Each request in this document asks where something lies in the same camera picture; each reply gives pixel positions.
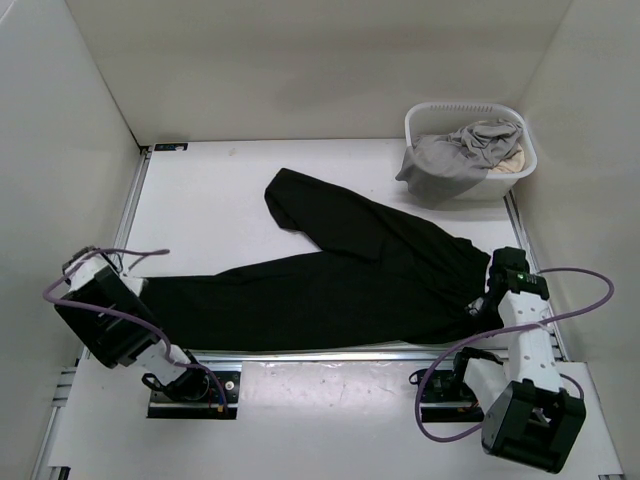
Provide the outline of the black trousers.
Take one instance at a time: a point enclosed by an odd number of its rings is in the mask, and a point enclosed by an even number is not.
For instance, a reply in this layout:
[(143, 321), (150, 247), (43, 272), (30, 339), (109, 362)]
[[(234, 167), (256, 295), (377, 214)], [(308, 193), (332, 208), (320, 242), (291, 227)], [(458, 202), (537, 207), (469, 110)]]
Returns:
[(276, 224), (316, 251), (148, 279), (141, 301), (173, 343), (241, 352), (444, 344), (501, 326), (495, 310), (469, 312), (490, 262), (469, 239), (289, 169), (264, 199)]

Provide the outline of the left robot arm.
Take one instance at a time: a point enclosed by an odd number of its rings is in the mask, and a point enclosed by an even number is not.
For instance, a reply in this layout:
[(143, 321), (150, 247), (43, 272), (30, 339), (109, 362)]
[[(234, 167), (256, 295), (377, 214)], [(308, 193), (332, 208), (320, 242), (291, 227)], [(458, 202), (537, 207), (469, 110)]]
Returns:
[(79, 250), (43, 298), (103, 366), (143, 368), (142, 383), (173, 402), (211, 399), (212, 374), (168, 339), (140, 299), (145, 281), (123, 273), (123, 253), (94, 246)]

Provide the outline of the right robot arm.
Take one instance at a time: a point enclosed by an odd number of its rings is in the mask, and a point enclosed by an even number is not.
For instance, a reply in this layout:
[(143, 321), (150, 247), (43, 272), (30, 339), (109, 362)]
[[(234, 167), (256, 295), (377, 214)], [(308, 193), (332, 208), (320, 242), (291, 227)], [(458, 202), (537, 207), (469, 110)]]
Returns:
[(487, 291), (467, 311), (509, 328), (508, 360), (464, 348), (449, 387), (460, 399), (478, 400), (487, 454), (557, 474), (586, 419), (586, 407), (568, 393), (556, 368), (543, 323), (550, 316), (548, 300), (547, 283), (531, 272), (523, 250), (495, 250)]

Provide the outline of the beige garment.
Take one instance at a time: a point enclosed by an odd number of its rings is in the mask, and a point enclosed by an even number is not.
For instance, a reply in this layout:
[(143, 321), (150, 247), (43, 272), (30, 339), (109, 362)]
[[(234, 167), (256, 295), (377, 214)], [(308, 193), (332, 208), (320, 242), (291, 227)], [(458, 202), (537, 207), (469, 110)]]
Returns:
[(503, 158), (490, 170), (494, 174), (516, 174), (521, 172), (526, 165), (526, 156), (522, 146), (517, 143), (513, 153)]

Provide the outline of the grey garment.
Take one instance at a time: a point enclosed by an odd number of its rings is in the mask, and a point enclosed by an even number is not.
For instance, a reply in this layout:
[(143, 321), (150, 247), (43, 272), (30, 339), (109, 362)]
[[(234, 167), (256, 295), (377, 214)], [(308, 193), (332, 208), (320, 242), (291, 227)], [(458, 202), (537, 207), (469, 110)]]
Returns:
[(395, 179), (429, 207), (480, 185), (520, 144), (523, 126), (505, 119), (480, 120), (444, 135), (420, 135), (405, 151)]

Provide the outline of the black label sticker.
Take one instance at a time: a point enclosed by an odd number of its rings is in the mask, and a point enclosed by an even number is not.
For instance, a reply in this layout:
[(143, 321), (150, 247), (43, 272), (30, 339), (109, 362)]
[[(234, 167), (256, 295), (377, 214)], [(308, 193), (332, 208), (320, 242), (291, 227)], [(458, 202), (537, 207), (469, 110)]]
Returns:
[(186, 151), (187, 149), (187, 143), (161, 143), (154, 145), (154, 151), (159, 152)]

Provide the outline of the white laundry basket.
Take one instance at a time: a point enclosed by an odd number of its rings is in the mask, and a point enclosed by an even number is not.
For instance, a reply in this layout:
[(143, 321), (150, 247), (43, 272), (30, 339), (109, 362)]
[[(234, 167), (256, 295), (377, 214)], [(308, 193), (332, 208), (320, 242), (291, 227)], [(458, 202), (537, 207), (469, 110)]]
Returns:
[(499, 200), (537, 166), (524, 119), (503, 105), (420, 103), (405, 115), (404, 130), (396, 179), (431, 208)]

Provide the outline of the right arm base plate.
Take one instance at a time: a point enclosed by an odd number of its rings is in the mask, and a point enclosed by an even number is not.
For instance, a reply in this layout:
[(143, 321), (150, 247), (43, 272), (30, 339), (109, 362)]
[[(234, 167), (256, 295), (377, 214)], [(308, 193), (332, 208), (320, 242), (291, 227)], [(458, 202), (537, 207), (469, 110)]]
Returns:
[(454, 379), (452, 370), (436, 370), (420, 397), (421, 424), (479, 423), (490, 409), (471, 388)]

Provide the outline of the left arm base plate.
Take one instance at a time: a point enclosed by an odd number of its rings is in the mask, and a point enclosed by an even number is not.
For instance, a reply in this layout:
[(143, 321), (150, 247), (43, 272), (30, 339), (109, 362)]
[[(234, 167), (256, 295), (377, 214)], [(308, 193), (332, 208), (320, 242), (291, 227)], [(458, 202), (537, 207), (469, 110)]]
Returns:
[(223, 387), (223, 404), (217, 384), (204, 372), (193, 372), (179, 385), (173, 382), (163, 387), (152, 373), (142, 376), (142, 383), (151, 390), (147, 417), (180, 420), (235, 420), (241, 387), (241, 371), (214, 371)]

